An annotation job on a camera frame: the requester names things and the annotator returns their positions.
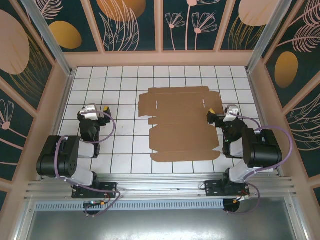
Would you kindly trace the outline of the brown cardboard paper box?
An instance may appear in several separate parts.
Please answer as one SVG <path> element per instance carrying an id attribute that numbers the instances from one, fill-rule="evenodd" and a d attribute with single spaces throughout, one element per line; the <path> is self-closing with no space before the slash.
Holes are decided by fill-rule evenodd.
<path id="1" fill-rule="evenodd" d="M 158 163 L 213 161 L 221 153 L 210 110 L 224 113 L 220 94 L 207 86 L 149 88 L 139 96 L 138 115 L 148 116 L 151 159 Z"/>

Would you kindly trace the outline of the aluminium side rail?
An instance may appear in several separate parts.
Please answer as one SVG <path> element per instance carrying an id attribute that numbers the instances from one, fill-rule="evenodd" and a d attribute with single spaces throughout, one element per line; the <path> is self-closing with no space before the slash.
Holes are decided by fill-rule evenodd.
<path id="1" fill-rule="evenodd" d="M 39 160 L 48 137 L 59 135 L 73 80 L 73 76 L 57 68 L 49 76 L 38 108 L 39 123 L 36 129 L 39 131 L 37 138 L 40 140 L 37 145 Z"/>
<path id="2" fill-rule="evenodd" d="M 270 75 L 264 71 L 256 71 L 249 75 L 249 80 L 261 125 L 286 127 L 282 106 Z"/>

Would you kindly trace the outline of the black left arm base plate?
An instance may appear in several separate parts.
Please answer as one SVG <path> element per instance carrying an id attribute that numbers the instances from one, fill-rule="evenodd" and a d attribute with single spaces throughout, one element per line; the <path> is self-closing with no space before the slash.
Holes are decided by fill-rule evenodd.
<path id="1" fill-rule="evenodd" d="M 101 191 L 116 191 L 116 182 L 100 182 L 97 186 L 90 186 L 90 188 Z M 73 186 L 71 198 L 72 199 L 104 199 L 106 197 L 104 192 L 97 192 L 85 189 L 83 187 Z"/>

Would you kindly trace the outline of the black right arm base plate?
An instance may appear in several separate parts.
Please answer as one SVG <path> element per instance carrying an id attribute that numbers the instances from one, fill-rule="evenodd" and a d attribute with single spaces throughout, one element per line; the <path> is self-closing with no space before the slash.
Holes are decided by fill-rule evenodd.
<path id="1" fill-rule="evenodd" d="M 249 196 L 250 190 L 246 183 L 234 183 L 231 181 L 208 180 L 204 182 L 207 197 L 232 197 Z"/>

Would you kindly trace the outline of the aluminium corner post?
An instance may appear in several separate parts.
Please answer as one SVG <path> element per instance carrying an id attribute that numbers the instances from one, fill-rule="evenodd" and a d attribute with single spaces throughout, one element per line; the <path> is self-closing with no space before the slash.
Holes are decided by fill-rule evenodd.
<path id="1" fill-rule="evenodd" d="M 279 0 L 275 10 L 273 11 L 270 20 L 264 28 L 254 50 L 246 66 L 246 73 L 250 75 L 258 64 L 265 49 L 267 48 L 272 37 L 275 35 L 279 25 L 288 12 L 292 0 Z"/>
<path id="2" fill-rule="evenodd" d="M 29 13 L 37 29 L 42 34 L 45 42 L 47 43 L 53 55 L 55 56 L 62 70 L 68 77 L 70 77 L 72 74 L 72 68 L 69 65 L 67 59 L 65 58 L 62 49 L 55 40 L 54 35 L 52 34 L 47 22 L 42 17 L 36 3 L 34 2 L 34 0 L 21 0 L 21 2 L 26 11 Z"/>

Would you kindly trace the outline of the long aluminium mounting rail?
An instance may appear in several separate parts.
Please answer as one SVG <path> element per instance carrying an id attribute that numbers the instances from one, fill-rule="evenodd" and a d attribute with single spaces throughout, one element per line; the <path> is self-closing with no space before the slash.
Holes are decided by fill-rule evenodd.
<path id="1" fill-rule="evenodd" d="M 99 174 L 101 182 L 117 183 L 121 200 L 180 200 L 203 199 L 206 196 L 204 182 L 220 180 L 221 173 L 147 173 L 147 174 Z M 248 181 L 250 196 L 262 198 L 295 196 L 297 191 L 290 177 L 275 173 L 258 173 Z M 72 199 L 70 184 L 57 178 L 44 178 L 28 183 L 24 194 L 26 200 L 63 201 Z"/>

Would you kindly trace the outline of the yellow power connector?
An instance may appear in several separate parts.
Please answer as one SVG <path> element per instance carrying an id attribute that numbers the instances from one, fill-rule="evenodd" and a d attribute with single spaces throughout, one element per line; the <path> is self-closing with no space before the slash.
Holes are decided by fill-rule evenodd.
<path id="1" fill-rule="evenodd" d="M 241 196 L 237 196 L 235 199 L 232 200 L 233 204 L 237 204 L 241 201 L 248 200 L 250 198 L 249 194 L 242 194 Z"/>

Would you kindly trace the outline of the grey metal sheet panel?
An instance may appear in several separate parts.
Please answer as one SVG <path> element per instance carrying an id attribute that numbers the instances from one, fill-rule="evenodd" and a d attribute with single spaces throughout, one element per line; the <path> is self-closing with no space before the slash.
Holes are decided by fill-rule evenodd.
<path id="1" fill-rule="evenodd" d="M 15 240 L 312 240 L 290 198 L 251 199 L 244 215 L 221 209 L 81 211 L 29 206 Z"/>

